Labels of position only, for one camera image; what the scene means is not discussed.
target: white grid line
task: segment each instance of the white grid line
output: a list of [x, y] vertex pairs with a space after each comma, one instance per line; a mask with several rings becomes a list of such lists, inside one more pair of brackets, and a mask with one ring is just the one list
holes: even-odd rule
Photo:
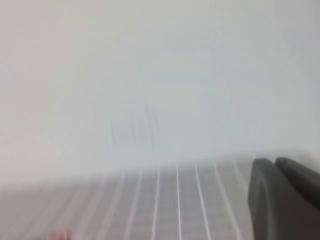
[[200, 185], [199, 176], [198, 176], [198, 168], [197, 168], [197, 164], [196, 163], [194, 163], [194, 168], [195, 168], [196, 183], [198, 185], [199, 197], [200, 197], [200, 201], [201, 201], [202, 213], [203, 213], [203, 218], [204, 218], [204, 223], [205, 223], [206, 235], [208, 237], [208, 240], [212, 240], [211, 239], [210, 230], [209, 230], [209, 225], [208, 225], [208, 219], [207, 219], [207, 214], [206, 214], [206, 209], [205, 209], [205, 203], [204, 203], [204, 199], [203, 199], [203, 196], [202, 196], [201, 185]]
[[100, 202], [101, 198], [104, 196], [105, 192], [107, 191], [108, 183], [102, 183], [100, 187], [98, 187], [95, 190], [95, 193], [93, 197], [91, 198], [89, 204], [86, 207], [85, 212], [83, 213], [81, 220], [79, 224], [75, 227], [75, 232], [78, 230], [86, 229], [91, 221], [91, 218], [93, 217], [93, 214], [95, 211], [93, 209], [96, 209], [98, 206], [98, 203]]
[[220, 174], [218, 172], [216, 161], [214, 161], [214, 175], [215, 175], [215, 179], [216, 179], [216, 182], [218, 184], [219, 190], [221, 192], [221, 195], [222, 195], [222, 198], [223, 198], [223, 201], [224, 201], [224, 204], [225, 204], [225, 208], [226, 208], [226, 210], [227, 210], [227, 212], [229, 214], [233, 229], [235, 231], [236, 238], [238, 240], [244, 240], [242, 235], [241, 235], [241, 232], [240, 232], [240, 229], [239, 229], [239, 226], [238, 226], [234, 211], [232, 210], [230, 201], [228, 199], [224, 184], [223, 184], [223, 182], [221, 180], [221, 177], [220, 177]]
[[180, 192], [179, 192], [178, 163], [175, 165], [175, 170], [176, 170], [176, 187], [177, 187], [177, 203], [178, 203], [179, 240], [181, 240]]
[[136, 184], [136, 189], [135, 189], [135, 193], [134, 193], [134, 197], [131, 205], [131, 212], [130, 212], [129, 219], [124, 232], [123, 240], [129, 240], [129, 237], [130, 237], [132, 225], [136, 216], [137, 205], [138, 205], [138, 200], [140, 195], [140, 188], [141, 188], [141, 181], [142, 181], [141, 178], [142, 178], [142, 171], [140, 170], [138, 182]]
[[244, 177], [242, 176], [241, 172], [239, 171], [239, 168], [237, 166], [237, 163], [235, 160], [233, 160], [233, 170], [234, 170], [234, 173], [235, 173], [235, 177], [236, 177], [236, 180], [238, 181], [239, 183], [239, 186], [244, 194], [244, 197], [247, 198], [247, 194], [248, 194], [248, 185], [244, 179]]
[[157, 180], [156, 180], [156, 190], [155, 190], [155, 199], [154, 199], [154, 211], [153, 211], [151, 240], [155, 240], [155, 234], [156, 234], [158, 201], [159, 201], [159, 188], [160, 188], [160, 168], [158, 167]]
[[73, 196], [72, 200], [69, 202], [68, 206], [66, 207], [67, 210], [62, 213], [58, 222], [55, 224], [54, 226], [55, 229], [63, 228], [67, 226], [68, 223], [70, 223], [72, 217], [74, 216], [74, 212], [77, 211], [78, 205], [79, 206], [81, 205], [82, 201], [85, 199], [86, 194], [88, 193], [89, 190], [90, 190], [89, 186], [86, 186], [85, 188], [79, 187], [78, 192]]
[[114, 217], [122, 190], [124, 188], [125, 178], [126, 178], [126, 175], [123, 173], [121, 180], [119, 182], [119, 185], [117, 186], [115, 193], [113, 194], [111, 204], [110, 204], [110, 206], [105, 214], [105, 217], [102, 221], [101, 228], [100, 228], [98, 235], [97, 235], [97, 238], [96, 238], [97, 240], [103, 240], [109, 231], [111, 220]]

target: light gray background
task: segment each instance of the light gray background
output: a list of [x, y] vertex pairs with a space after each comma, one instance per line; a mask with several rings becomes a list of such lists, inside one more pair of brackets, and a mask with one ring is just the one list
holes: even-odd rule
[[2, 0], [1, 183], [318, 156], [317, 4]]

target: red object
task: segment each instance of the red object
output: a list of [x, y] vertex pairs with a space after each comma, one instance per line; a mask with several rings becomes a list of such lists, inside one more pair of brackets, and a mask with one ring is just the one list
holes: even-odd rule
[[72, 232], [70, 229], [55, 230], [48, 234], [44, 240], [72, 240]]

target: gray grid surface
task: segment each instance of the gray grid surface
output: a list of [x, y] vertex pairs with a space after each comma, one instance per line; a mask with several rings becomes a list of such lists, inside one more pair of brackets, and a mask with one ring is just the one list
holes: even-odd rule
[[161, 167], [0, 195], [0, 240], [252, 240], [251, 162]]

